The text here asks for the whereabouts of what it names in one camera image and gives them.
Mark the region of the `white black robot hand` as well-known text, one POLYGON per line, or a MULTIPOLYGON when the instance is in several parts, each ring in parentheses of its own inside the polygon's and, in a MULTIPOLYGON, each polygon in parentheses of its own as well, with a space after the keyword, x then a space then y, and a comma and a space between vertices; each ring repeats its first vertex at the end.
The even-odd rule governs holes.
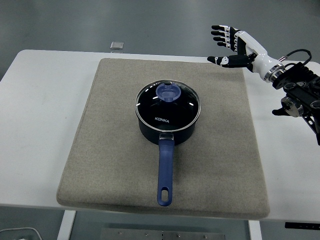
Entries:
POLYGON ((207 60, 224 68, 247 68, 270 82, 270 77, 284 65, 268 55, 267 50, 247 32, 227 25, 211 27, 213 40, 234 52, 230 56, 209 56, 207 60))

